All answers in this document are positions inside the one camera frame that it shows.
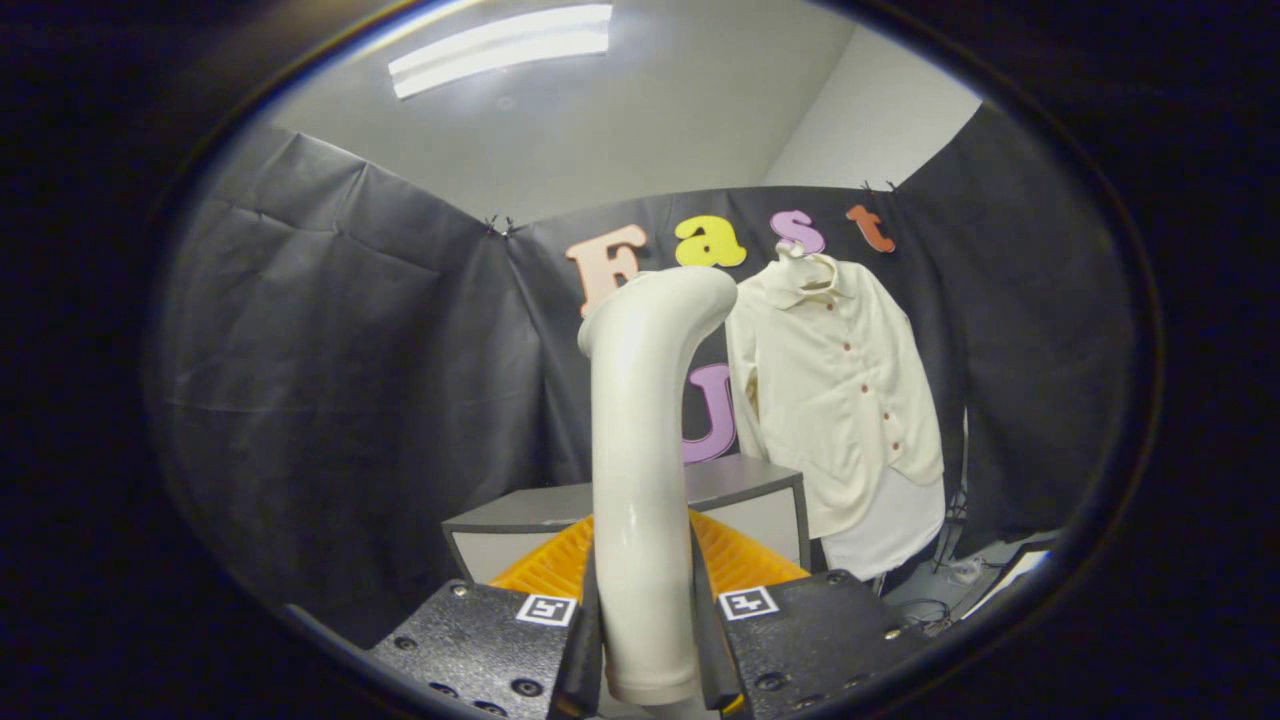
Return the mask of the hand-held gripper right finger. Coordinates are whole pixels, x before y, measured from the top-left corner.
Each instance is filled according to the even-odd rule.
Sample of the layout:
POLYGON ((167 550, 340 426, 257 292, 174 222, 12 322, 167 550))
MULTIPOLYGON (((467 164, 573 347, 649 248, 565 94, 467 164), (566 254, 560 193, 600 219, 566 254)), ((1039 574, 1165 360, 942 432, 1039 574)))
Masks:
POLYGON ((723 717, 809 717, 860 700, 931 638, 845 570, 810 574, 690 512, 692 635, 723 717))

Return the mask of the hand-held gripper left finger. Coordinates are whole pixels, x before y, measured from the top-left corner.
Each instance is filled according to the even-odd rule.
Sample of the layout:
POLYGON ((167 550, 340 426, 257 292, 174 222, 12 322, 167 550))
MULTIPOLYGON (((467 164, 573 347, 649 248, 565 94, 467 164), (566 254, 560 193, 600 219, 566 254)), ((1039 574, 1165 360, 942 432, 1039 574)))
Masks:
POLYGON ((367 653, 398 682, 484 719, 585 719, 599 708, 603 639, 593 518, 489 583, 447 582, 367 653))

